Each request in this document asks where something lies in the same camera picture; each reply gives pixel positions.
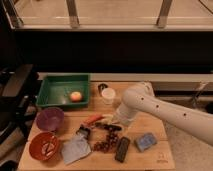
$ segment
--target metal rod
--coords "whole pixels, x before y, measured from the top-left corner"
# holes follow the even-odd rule
[[[66,1],[67,1],[67,7],[68,7],[68,12],[70,17],[70,25],[72,28],[78,28],[79,20],[78,20],[75,0],[66,0]]]
[[[169,14],[169,10],[172,4],[172,0],[163,0],[160,14],[157,20],[157,26],[158,28],[164,28],[166,27],[167,18]]]
[[[209,82],[200,82],[198,84],[198,86],[196,87],[196,89],[195,89],[196,93],[190,99],[194,108],[198,108],[197,107],[198,99],[199,99],[200,95],[203,93],[203,91],[207,85],[209,85]]]
[[[3,0],[4,7],[10,17],[11,24],[14,28],[20,28],[23,26],[23,21],[18,16],[18,13],[14,7],[14,3],[12,0]]]
[[[213,14],[213,10],[208,7],[208,4],[205,3],[205,1],[201,1],[201,0],[198,0],[211,14]]]

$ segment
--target green tray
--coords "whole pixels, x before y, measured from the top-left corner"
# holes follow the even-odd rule
[[[79,91],[81,102],[72,102],[69,94]],[[36,105],[45,107],[86,107],[90,98],[90,75],[46,76],[42,82]]]

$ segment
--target terracotta bowl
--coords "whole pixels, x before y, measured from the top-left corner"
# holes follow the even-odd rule
[[[42,132],[31,141],[29,152],[32,158],[45,161],[50,159],[58,148],[58,138],[52,132]]]
[[[36,124],[42,131],[56,131],[64,120],[64,112],[58,107],[49,107],[40,112]]]

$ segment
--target orange object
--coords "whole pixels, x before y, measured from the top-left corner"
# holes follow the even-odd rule
[[[100,119],[103,119],[103,116],[101,114],[95,114],[95,115],[92,115],[90,116],[89,118],[87,118],[83,124],[86,125],[86,126],[89,126],[91,125],[92,123],[100,120]]]
[[[82,99],[83,96],[79,91],[74,91],[70,94],[70,100],[72,102],[80,102]]]
[[[30,144],[32,158],[40,161],[50,159],[58,150],[59,140],[51,132],[42,132],[35,136]]]

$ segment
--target purple object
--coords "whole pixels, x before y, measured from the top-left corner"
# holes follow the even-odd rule
[[[58,107],[49,107],[40,112],[36,124],[43,131],[56,131],[62,124],[64,112]]]

